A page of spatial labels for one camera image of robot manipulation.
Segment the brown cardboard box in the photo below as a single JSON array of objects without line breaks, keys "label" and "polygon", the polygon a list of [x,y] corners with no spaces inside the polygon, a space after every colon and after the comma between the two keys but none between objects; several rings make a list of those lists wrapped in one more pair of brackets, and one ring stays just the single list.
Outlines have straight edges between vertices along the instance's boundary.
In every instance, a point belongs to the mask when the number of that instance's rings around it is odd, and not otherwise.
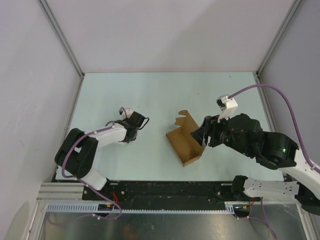
[{"label": "brown cardboard box", "polygon": [[175,129],[165,134],[166,139],[175,152],[179,162],[186,167],[200,159],[205,151],[191,133],[199,128],[196,121],[187,110],[180,110],[175,119]]}]

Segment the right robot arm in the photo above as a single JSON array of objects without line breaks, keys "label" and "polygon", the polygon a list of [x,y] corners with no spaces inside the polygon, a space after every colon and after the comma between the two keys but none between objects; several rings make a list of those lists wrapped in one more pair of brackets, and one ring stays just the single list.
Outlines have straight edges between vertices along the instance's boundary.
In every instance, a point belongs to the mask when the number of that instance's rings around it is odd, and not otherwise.
[{"label": "right robot arm", "polygon": [[191,132],[200,146],[225,145],[267,169],[280,170],[294,179],[263,181],[237,175],[230,188],[235,200],[248,197],[293,202],[311,214],[320,214],[320,175],[300,158],[301,150],[296,142],[283,133],[263,131],[258,120],[244,113],[230,119],[218,118],[206,116],[201,126]]}]

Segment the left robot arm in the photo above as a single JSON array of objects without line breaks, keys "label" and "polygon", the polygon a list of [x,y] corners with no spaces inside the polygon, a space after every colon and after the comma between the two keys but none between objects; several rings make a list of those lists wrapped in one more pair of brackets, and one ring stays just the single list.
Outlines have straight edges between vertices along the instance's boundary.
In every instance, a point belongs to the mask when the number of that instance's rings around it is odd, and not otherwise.
[{"label": "left robot arm", "polygon": [[97,150],[114,143],[135,141],[138,131],[150,121],[130,108],[121,107],[119,115],[120,119],[111,120],[97,130],[71,129],[54,158],[64,178],[75,178],[92,187],[93,194],[100,200],[110,196],[111,188],[107,185],[108,179],[94,168]]}]

